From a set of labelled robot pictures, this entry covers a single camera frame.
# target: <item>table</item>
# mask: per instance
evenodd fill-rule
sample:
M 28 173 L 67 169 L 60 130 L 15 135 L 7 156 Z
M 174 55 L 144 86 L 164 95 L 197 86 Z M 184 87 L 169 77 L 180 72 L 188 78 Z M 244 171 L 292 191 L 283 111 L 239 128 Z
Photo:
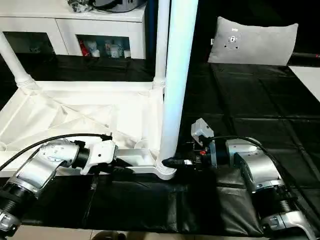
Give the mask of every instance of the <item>table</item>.
M 154 75 L 154 65 L 144 60 L 32 58 L 20 57 L 27 71 L 42 81 L 87 81 L 90 77 L 93 81 L 116 78 L 150 82 Z M 0 98 L 4 103 L 15 87 L 3 64 L 0 73 L 6 86 Z M 288 67 L 192 63 L 178 151 L 191 139 L 191 123 L 198 118 L 203 118 L 216 135 L 259 140 L 320 210 L 320 103 Z M 90 190 L 91 182 L 92 176 L 56 177 L 25 215 L 23 223 L 97 230 L 263 236 L 238 169 L 223 167 L 205 174 L 178 172 L 170 181 L 151 174 L 113 179 L 102 175 L 96 191 Z M 312 223 L 319 223 L 300 196 L 299 200 Z

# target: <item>white plastic part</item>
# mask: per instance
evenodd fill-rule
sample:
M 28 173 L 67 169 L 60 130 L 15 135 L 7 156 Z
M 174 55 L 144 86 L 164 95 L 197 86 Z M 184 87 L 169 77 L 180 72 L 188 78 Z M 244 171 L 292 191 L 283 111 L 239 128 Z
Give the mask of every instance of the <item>white plastic part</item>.
M 111 163 L 114 159 L 116 149 L 116 144 L 112 140 L 102 141 L 90 147 L 89 158 L 80 174 L 87 175 L 89 170 L 98 164 Z
M 33 78 L 25 71 L 24 67 L 18 60 L 15 52 L 11 48 L 6 36 L 0 30 L 0 54 L 10 68 L 16 85 L 18 87 L 26 87 L 28 89 L 37 89 Z
M 199 136 L 204 136 L 205 138 L 214 137 L 214 131 L 209 127 L 209 125 L 203 120 L 199 118 L 191 125 L 191 136 L 200 146 L 203 146 L 203 143 L 199 140 Z
M 153 88 L 164 88 L 166 85 L 169 13 L 170 0 L 159 1 Z
M 177 149 L 197 7 L 198 0 L 171 3 L 159 165 L 162 160 L 173 157 Z

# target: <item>white shelf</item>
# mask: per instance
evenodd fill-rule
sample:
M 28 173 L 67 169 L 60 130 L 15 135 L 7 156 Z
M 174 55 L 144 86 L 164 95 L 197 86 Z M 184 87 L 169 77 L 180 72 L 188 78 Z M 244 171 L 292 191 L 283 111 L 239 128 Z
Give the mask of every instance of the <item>white shelf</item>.
M 81 19 L 142 23 L 146 4 L 124 13 L 74 13 L 67 0 L 0 0 L 0 17 Z

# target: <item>black cable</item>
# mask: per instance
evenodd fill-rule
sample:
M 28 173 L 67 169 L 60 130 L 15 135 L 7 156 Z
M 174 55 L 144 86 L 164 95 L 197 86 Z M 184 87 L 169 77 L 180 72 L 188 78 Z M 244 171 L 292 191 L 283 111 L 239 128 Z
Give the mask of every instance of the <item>black cable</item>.
M 258 141 L 251 139 L 250 137 L 247 136 L 236 136 L 236 135 L 229 135 L 229 136 L 213 136 L 213 137 L 208 137 L 209 140 L 214 141 L 217 139 L 223 139 L 223 140 L 234 140 L 234 139 L 241 139 L 245 140 L 247 142 L 252 143 L 254 146 L 260 148 L 265 155 L 267 155 L 273 162 L 273 164 L 276 166 L 277 170 L 279 171 L 280 175 L 283 177 L 288 177 L 290 178 L 290 182 L 293 183 L 293 185 L 296 187 L 298 192 L 301 194 L 301 196 L 304 198 L 304 200 L 307 202 L 309 207 L 312 209 L 314 214 L 318 217 L 320 220 L 320 213 L 317 210 L 316 206 L 309 200 L 309 198 L 305 195 L 304 191 L 302 188 L 299 186 L 295 178 L 288 172 L 288 170 L 283 166 L 283 164 L 278 161 L 265 147 L 263 147 Z
M 99 137 L 103 139 L 110 139 L 111 136 L 107 136 L 104 134 L 95 134 L 95 133 L 71 133 L 71 134 L 64 134 L 64 135 L 59 135 L 59 136 L 53 136 L 46 138 L 44 140 L 38 141 L 30 146 L 27 146 L 26 148 L 22 149 L 20 152 L 18 152 L 16 155 L 11 157 L 8 161 L 6 161 L 3 165 L 0 166 L 0 171 L 2 171 L 6 166 L 8 166 L 10 163 L 12 163 L 16 158 L 20 157 L 22 154 L 25 152 L 29 151 L 30 149 L 33 149 L 36 146 L 39 146 L 41 144 L 45 144 L 47 142 L 57 140 L 57 139 L 64 139 L 64 138 L 70 138 L 70 137 Z

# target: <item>gray pillow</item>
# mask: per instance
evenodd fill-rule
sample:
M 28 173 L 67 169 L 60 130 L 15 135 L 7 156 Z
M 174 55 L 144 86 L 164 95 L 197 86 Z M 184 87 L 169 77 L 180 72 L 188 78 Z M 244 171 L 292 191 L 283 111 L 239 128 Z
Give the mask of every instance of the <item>gray pillow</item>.
M 246 26 L 221 16 L 208 63 L 287 65 L 293 53 L 298 24 Z

